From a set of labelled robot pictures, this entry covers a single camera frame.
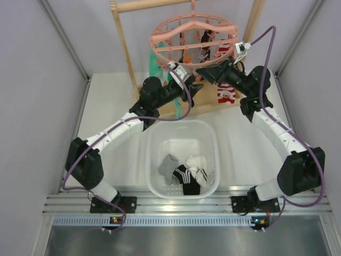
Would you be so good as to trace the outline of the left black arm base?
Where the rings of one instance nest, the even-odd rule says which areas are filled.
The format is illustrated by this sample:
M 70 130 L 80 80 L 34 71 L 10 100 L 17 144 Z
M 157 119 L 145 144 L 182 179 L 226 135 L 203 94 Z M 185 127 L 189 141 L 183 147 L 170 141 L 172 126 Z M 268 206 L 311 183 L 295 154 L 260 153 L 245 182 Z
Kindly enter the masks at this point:
M 137 207 L 137 197 L 123 196 L 117 204 L 125 213 L 135 213 Z M 93 197 L 91 200 L 91 213 L 120 213 L 118 209 L 103 201 Z

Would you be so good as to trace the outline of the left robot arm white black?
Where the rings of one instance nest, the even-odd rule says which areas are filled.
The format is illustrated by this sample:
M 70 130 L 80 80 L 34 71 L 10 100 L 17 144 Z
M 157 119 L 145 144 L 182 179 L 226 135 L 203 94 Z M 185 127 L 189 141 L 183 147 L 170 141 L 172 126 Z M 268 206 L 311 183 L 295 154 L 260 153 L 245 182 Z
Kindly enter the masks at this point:
M 171 79 L 162 85 L 158 77 L 144 80 L 138 101 L 116 123 L 82 140 L 77 137 L 70 144 L 65 169 L 67 176 L 76 179 L 81 188 L 102 199 L 102 206 L 109 212 L 120 207 L 120 193 L 105 181 L 102 155 L 109 148 L 115 148 L 134 134 L 148 129 L 160 119 L 158 109 L 169 102 L 181 98 L 194 106 L 193 97 L 203 88 L 190 76 L 184 83 Z

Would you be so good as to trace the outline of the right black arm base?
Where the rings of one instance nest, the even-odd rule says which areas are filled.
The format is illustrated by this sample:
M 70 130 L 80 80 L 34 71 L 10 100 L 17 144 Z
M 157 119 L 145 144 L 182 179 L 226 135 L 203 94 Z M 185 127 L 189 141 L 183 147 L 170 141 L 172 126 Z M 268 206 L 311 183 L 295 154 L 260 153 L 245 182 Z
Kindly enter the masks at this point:
M 232 196 L 231 203 L 232 212 L 239 215 L 247 215 L 248 213 L 279 213 L 281 210 L 276 198 L 253 203 L 247 196 Z

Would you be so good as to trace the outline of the pink round clip hanger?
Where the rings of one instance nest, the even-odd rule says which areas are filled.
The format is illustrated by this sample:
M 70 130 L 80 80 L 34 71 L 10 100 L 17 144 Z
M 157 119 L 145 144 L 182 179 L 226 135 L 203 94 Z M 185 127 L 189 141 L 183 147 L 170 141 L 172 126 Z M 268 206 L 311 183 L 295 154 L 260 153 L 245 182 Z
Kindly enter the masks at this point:
M 198 16 L 190 16 L 169 23 L 165 21 L 153 30 L 149 38 L 151 49 L 158 57 L 160 65 L 170 61 L 182 61 L 186 67 L 192 69 L 210 66 L 230 56 L 238 41 L 238 26 L 228 20 L 229 24 L 224 25 L 219 25 L 219 21 L 215 19 L 208 20 Z M 225 55 L 215 58 L 217 47 L 225 43 L 230 44 L 230 50 Z M 199 51 L 202 47 L 208 46 L 210 47 L 210 60 L 201 63 Z M 185 49 L 188 49 L 189 56 L 193 55 L 189 64 L 183 62 Z

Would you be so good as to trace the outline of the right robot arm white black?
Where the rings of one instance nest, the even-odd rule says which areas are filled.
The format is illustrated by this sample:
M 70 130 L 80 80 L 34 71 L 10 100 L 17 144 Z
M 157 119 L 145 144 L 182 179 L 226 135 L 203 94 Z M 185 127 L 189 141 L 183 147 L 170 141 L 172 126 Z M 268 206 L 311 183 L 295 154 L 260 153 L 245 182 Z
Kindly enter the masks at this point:
M 199 68 L 197 73 L 211 84 L 226 83 L 244 95 L 240 100 L 242 114 L 267 137 L 283 161 L 276 178 L 248 191 L 252 210 L 262 211 L 269 200 L 277 197 L 324 187 L 325 153 L 320 147 L 311 148 L 277 115 L 266 96 L 271 85 L 267 68 L 257 66 L 245 74 L 229 57 L 219 64 Z

